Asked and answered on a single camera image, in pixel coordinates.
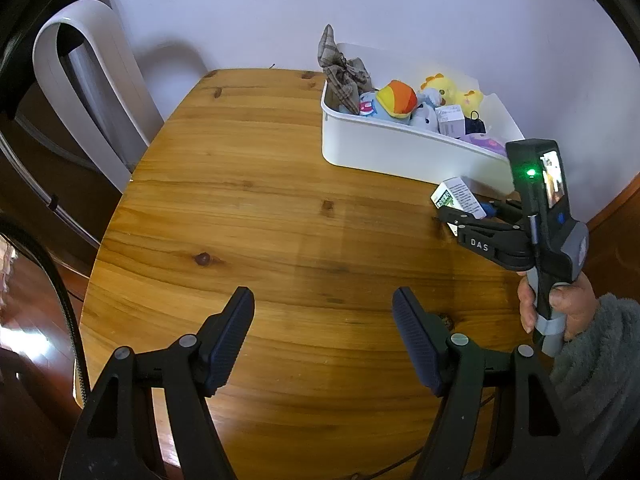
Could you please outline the grey fleece sleeve forearm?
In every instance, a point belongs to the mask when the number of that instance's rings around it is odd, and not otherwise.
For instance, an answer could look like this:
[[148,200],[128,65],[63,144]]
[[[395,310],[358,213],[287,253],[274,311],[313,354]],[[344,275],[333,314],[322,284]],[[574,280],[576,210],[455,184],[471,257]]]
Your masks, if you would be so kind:
[[639,477],[639,304],[606,294],[588,328],[565,344],[551,382],[580,443],[589,479]]

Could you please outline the person's right hand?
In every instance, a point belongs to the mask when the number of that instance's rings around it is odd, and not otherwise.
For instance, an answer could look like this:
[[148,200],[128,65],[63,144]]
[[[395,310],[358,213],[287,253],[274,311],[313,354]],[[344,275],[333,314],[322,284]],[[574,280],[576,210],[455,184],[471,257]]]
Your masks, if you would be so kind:
[[[521,278],[518,284],[518,300],[520,300],[521,324],[530,334],[536,324],[534,307],[535,293],[528,284],[525,272],[518,272]],[[590,281],[585,273],[570,285],[562,285],[552,289],[549,295],[551,307],[566,315],[564,339],[569,341],[583,333],[594,319],[599,307],[599,300],[594,296]]]

